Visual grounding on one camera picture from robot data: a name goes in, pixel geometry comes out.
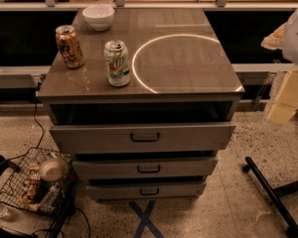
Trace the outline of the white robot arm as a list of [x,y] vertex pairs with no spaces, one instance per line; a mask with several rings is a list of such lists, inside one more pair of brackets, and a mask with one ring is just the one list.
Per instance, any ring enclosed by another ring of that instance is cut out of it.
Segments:
[[298,110],[298,8],[286,23],[263,39],[261,46],[272,51],[281,50],[283,57],[294,63],[284,75],[267,115],[271,123],[285,124]]

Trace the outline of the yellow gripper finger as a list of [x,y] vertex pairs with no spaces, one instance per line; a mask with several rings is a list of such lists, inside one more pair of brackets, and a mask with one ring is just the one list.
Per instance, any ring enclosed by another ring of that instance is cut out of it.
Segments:
[[288,122],[298,110],[298,66],[288,71],[270,108],[267,120],[281,125]]

